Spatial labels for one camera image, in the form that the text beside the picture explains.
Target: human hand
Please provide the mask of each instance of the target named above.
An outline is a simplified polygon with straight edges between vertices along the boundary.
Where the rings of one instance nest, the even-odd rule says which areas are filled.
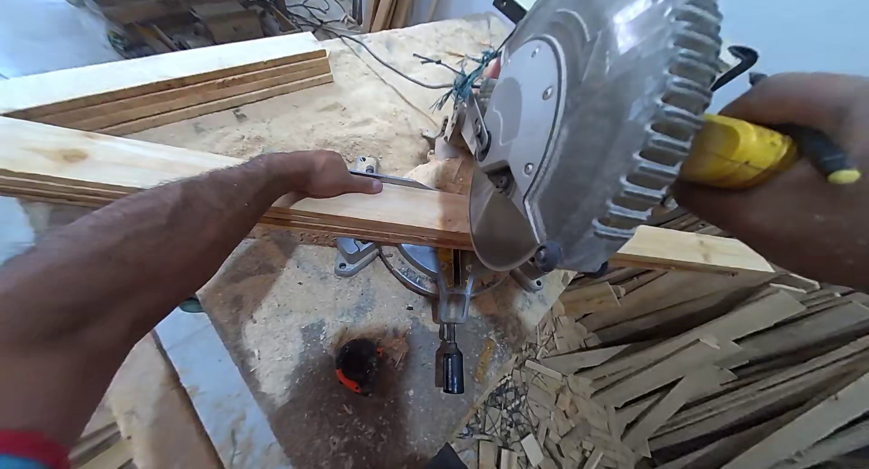
[[[383,183],[373,177],[353,175],[341,153],[329,150],[283,153],[282,170],[291,170],[292,189],[299,197],[335,197],[350,192],[377,194]]]
[[[768,77],[721,111],[824,131],[869,168],[869,78],[831,73]],[[733,233],[776,265],[840,286],[869,288],[869,178],[826,182],[805,159],[769,182],[728,191],[678,182],[680,205]]]

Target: wood stack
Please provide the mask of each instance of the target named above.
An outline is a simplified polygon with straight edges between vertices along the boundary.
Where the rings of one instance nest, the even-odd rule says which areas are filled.
[[[574,280],[462,437],[547,469],[804,468],[869,444],[869,295],[722,260]]]
[[[124,135],[332,81],[310,33],[102,63],[0,82],[0,113]]]
[[[368,32],[403,28],[413,0],[368,0],[365,28]]]

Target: pine board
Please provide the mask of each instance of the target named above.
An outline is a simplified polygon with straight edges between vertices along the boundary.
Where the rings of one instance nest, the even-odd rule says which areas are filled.
[[[0,81],[0,114],[37,119],[325,56],[314,35],[298,33],[16,77]]]

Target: yellow handle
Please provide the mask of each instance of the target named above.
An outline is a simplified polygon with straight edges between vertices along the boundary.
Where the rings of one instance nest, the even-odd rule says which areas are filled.
[[[679,177],[698,184],[744,189],[786,170],[797,159],[793,140],[741,119],[705,115]]]

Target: workbench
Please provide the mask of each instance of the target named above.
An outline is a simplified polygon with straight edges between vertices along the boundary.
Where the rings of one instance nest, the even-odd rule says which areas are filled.
[[[463,54],[496,48],[508,32],[494,16],[477,16],[377,32],[365,42],[412,77],[449,83],[450,71],[420,64],[412,54],[455,66]],[[360,46],[340,39],[323,45],[333,84],[129,136],[238,158],[332,149],[348,163],[376,157],[386,175],[402,176],[426,163],[429,145],[420,133],[436,133],[451,112],[452,103],[430,109],[444,91],[399,77]],[[339,278],[335,255],[331,237],[257,225],[199,292],[296,467],[417,466],[431,458],[491,381],[510,368],[569,280],[556,271],[544,278],[542,291],[530,294],[508,278],[474,298],[468,321],[457,327],[466,392],[456,396],[435,387],[439,340],[431,300],[406,289],[379,258]],[[369,397],[354,394],[334,374],[337,347],[357,337],[377,339],[386,351]],[[494,340],[494,352],[482,382],[475,382],[487,339]]]

